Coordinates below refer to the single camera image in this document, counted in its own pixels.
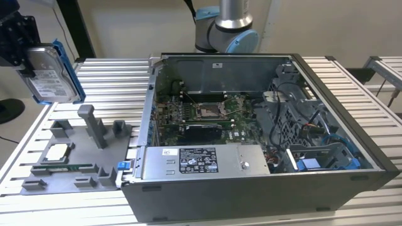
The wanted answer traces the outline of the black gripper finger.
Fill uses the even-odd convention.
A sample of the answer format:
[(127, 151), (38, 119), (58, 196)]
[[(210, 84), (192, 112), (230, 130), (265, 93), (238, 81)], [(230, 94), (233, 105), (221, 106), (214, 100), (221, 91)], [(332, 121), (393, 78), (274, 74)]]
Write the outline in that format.
[(19, 70), (25, 77), (35, 77), (34, 66), (26, 54), (18, 55)]

